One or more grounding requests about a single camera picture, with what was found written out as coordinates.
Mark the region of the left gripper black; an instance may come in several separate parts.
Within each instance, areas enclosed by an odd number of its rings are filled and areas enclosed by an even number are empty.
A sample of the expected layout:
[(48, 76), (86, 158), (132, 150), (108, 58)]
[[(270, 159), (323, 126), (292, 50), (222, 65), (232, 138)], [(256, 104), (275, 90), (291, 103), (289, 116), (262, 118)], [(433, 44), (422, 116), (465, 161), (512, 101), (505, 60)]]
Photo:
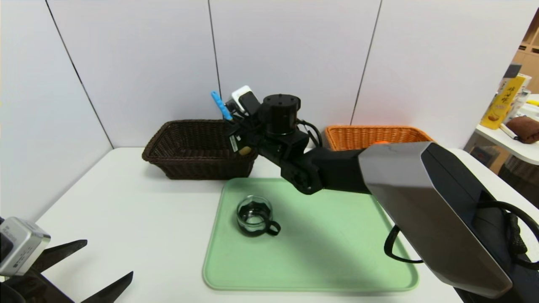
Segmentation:
[[(0, 300), (2, 303), (72, 303), (64, 292), (60, 291), (41, 272), (66, 259), (88, 244), (80, 239), (63, 245), (45, 249), (33, 263), (31, 270), (23, 276), (13, 276), (1, 282)], [(114, 283), (96, 292), (82, 303), (115, 303), (133, 280), (133, 271), (119, 278)]]

